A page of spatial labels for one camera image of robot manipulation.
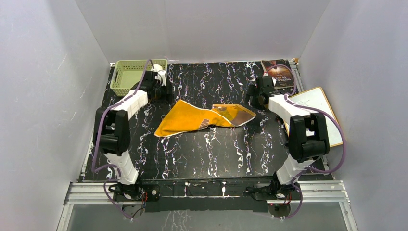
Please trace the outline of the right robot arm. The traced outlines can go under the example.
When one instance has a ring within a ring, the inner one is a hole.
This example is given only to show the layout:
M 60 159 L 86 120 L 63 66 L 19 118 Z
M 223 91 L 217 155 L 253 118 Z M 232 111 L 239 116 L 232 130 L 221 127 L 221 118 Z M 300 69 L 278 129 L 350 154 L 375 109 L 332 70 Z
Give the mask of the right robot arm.
M 268 109 L 289 123 L 286 143 L 289 154 L 274 175 L 276 183 L 271 185 L 271 194 L 284 199 L 290 193 L 289 185 L 300 177 L 301 172 L 330 150 L 325 115 L 301 109 L 290 101 L 288 95 L 275 89 L 269 76 L 256 78 L 255 84 L 248 88 L 245 101 L 259 110 Z

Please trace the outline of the orange patterned towel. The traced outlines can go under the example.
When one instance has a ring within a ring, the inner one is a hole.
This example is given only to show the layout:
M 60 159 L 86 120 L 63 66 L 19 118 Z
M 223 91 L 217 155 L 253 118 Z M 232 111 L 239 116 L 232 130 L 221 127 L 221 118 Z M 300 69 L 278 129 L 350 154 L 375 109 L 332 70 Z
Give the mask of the orange patterned towel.
M 211 109 L 203 109 L 179 100 L 163 118 L 154 135 L 170 137 L 209 126 L 234 128 L 252 121 L 255 117 L 254 112 L 239 104 L 214 104 Z

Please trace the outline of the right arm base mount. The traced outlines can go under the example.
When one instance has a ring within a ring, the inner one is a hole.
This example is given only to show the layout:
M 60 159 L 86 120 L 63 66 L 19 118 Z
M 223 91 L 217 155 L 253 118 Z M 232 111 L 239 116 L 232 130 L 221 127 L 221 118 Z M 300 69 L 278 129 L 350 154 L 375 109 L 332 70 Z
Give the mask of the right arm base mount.
M 256 184 L 253 187 L 247 187 L 246 191 L 257 201 L 280 200 L 283 204 L 288 204 L 292 199 L 292 192 L 300 188 L 296 182 L 294 184 L 280 185 L 279 183 Z

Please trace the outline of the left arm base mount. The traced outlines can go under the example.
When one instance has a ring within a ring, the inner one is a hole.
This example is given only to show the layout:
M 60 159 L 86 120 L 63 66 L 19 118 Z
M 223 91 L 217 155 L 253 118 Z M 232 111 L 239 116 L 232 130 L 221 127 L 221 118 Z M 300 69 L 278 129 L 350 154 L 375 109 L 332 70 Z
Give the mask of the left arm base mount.
M 115 183 L 108 187 L 108 191 L 114 193 L 114 201 L 116 202 L 156 202 L 160 199 L 160 186 L 157 184 L 135 183 L 133 185 L 124 185 Z

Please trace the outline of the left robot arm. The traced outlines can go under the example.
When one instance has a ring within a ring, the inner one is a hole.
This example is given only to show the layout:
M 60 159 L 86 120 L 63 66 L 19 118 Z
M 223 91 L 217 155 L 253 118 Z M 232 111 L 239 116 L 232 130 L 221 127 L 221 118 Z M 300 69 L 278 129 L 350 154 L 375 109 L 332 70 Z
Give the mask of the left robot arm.
M 170 87 L 166 83 L 165 70 L 144 71 L 137 82 L 119 102 L 96 110 L 94 122 L 94 153 L 103 153 L 115 170 L 118 182 L 127 185 L 125 194 L 131 200 L 139 200 L 144 193 L 142 185 L 136 183 L 138 171 L 129 154 L 130 119 L 144 106 L 171 99 Z

